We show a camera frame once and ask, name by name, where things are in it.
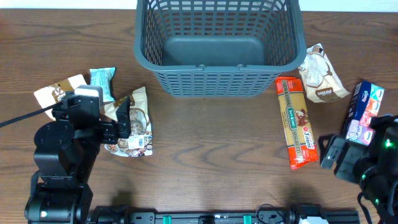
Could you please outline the orange spaghetti packet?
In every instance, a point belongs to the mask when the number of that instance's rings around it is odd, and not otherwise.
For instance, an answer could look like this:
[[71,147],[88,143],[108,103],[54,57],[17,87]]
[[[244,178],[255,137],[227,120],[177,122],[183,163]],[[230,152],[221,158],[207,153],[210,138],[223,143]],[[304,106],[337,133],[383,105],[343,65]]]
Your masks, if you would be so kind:
[[318,160],[302,81],[295,77],[278,77],[275,85],[290,168],[296,170]]

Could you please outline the blue tissue multipack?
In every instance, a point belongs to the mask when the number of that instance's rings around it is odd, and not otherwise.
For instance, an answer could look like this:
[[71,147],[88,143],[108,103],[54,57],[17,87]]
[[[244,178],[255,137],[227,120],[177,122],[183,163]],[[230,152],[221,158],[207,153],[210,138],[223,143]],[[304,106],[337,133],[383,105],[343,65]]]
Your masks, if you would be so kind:
[[356,85],[341,132],[345,139],[369,145],[374,135],[370,123],[379,112],[384,92],[383,87],[367,81]]

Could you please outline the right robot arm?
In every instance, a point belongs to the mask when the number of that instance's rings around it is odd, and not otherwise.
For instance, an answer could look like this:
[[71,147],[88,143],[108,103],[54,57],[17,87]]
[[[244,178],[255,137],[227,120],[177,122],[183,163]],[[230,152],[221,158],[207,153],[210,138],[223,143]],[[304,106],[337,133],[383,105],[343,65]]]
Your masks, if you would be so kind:
[[381,223],[397,223],[397,116],[371,119],[374,136],[365,146],[341,135],[320,136],[320,166],[359,185],[358,201],[371,201]]

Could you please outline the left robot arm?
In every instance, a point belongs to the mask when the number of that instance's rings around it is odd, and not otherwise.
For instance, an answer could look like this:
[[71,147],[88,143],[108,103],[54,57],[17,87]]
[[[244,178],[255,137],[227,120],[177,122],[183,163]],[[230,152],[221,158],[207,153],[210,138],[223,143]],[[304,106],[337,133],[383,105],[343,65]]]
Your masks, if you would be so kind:
[[100,120],[100,98],[68,91],[34,136],[30,197],[24,216],[28,223],[84,223],[93,193],[88,185],[102,144],[116,144],[131,134],[130,98],[116,111],[116,121]]

